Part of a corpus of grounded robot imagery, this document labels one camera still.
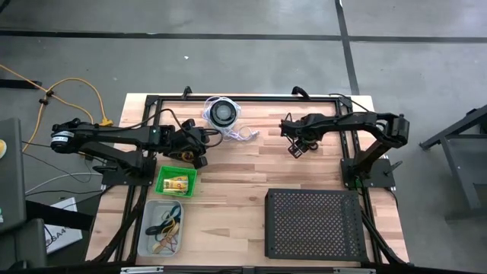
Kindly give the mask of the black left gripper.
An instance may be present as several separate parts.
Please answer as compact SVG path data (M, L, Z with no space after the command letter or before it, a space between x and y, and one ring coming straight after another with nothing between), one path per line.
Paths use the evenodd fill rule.
M203 127L195 126L194 119L187 119L183 123L185 129L179 129L176 132L170 134L170 150L175 151L177 149L186 147L200 147L205 148L209 143L209 137L206 135L205 129ZM200 156L194 159L194 168L200 169L208 165L207 158L205 156Z

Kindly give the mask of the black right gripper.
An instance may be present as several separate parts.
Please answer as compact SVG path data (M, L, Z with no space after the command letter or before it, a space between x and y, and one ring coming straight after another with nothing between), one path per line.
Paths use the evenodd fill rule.
M299 158L303 154L300 144L307 147L308 142L319 142L319 134L312 129L314 124L319 122L319 118L318 113L310 113L300 119L293 120L291 114L288 113L281 120L281 136L288 138L293 144L288 147L288 152L294 158Z

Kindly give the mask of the green plastic basket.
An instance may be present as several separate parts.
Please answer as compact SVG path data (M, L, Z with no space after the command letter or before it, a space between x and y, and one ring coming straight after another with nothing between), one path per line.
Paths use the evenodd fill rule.
M157 183L155 185L154 191L161 195L192 197L193 190L196 185L197 174L198 174L197 170L191 168L162 166L158 174ZM177 195L174 193L164 192L164 185L163 185L164 180L169 179L171 177L177 177L177 176L188 176L189 178L189 186L186 195Z

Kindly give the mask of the blue rubber band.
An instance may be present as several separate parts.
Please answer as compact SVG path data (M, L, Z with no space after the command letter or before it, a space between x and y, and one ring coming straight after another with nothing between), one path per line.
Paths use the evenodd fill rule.
M162 231L169 231L171 228L173 228L176 224L179 224L180 223L180 214L178 215L175 215L175 216L167 216L164 220L163 220L163 229Z

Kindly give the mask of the white plastic bin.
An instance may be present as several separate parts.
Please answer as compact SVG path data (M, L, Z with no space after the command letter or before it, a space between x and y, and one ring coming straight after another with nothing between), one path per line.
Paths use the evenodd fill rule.
M160 253L153 253L152 246L155 244L155 235L147 235L145 230L153 225L159 225L161 223L161 216L170 211L174 206L181 207L180 216L180 228L178 233L178 246L175 253L169 250L162 250ZM139 256L151 256L151 257L171 257L174 256L181 247L182 244L182 232L184 223L184 209L182 204L177 200L159 199L149 200L145 205L144 215L142 217L142 228L139 233L139 242L137 245L137 252Z

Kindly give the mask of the yellow rubber band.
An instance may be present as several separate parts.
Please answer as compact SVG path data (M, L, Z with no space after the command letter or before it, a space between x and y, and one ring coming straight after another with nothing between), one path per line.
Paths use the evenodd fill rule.
M176 236L179 228L180 224L172 219L168 226L164 227L159 234L154 236L155 244L152 246L152 252L160 253L164 248L173 250L173 238Z

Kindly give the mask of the black rubber band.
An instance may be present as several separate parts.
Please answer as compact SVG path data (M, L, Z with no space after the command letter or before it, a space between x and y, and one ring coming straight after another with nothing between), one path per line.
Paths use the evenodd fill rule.
M147 228L147 229L145 230L145 233L146 233L147 235L156 235L156 234L161 234L161 233L163 232L163 231L162 231L162 229L163 229L163 225L162 225L163 220L164 220L164 219L165 219L167 216L171 217L171 216L175 216L175 215L178 215L178 214L180 214L180 216L181 216L181 207L180 207L180 206L178 206L178 205L176 205L176 206L174 206L174 207L173 207L173 208L172 208L170 211L166 211L166 212L165 212L165 213L164 213L164 214L161 216L161 223L160 223L159 225L153 225L153 226L151 226L151 227Z

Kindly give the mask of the red rubber band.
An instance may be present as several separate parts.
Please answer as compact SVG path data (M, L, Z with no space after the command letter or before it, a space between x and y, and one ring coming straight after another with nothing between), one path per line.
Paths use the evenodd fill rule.
M178 242L178 234L172 236L166 236L163 240L160 241L160 244L163 246L165 250L169 250L173 253L176 252Z

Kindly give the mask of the tan rubber band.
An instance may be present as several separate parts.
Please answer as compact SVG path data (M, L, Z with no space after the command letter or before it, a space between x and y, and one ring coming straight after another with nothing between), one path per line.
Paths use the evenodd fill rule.
M174 227L171 231L169 231L161 240L163 240L166 236L172 236L175 235L178 232L178 228ZM157 241L157 243L152 247L153 253L160 253L162 250L164 250L163 246L160 244L160 241Z

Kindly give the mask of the black plastic basket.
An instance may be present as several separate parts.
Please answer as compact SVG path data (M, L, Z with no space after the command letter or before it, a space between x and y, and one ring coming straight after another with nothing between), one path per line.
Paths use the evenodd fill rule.
M171 152L164 152L163 156L165 156L167 158L171 158L173 160L183 161L181 158L181 154L184 151L191 151L194 154L194 159L197 157L200 157L200 156L205 156L205 153L206 153L205 148L186 147L186 148L177 149L177 150L171 151Z

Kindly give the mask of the black perforated metal shelf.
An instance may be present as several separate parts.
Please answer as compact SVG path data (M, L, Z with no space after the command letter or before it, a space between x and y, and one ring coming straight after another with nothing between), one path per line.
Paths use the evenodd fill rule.
M270 259L369 261L354 191L268 190L264 240Z

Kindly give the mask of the white labelled box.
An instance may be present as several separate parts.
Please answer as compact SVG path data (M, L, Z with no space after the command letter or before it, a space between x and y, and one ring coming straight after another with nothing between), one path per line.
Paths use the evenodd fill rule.
M75 202L75 197L72 197L52 204L52 207L77 212L78 208ZM63 226L45 225L45 232L46 252L48 254L78 242L83 238L81 230Z

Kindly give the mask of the black metal stand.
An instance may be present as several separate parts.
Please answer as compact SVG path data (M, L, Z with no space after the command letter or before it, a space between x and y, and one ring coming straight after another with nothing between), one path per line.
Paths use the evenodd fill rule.
M459 183L468 208L445 216L448 222L487 217L487 202L476 190L487 187L487 104L472 109L464 118L421 142L426 151L443 148L453 178Z

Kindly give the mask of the grey equipment case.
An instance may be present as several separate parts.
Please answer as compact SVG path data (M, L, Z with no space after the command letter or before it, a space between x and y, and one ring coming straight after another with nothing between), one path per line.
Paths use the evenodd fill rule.
M0 121L0 140L6 143L6 152L0 158L1 234L26 219L21 121L18 118Z

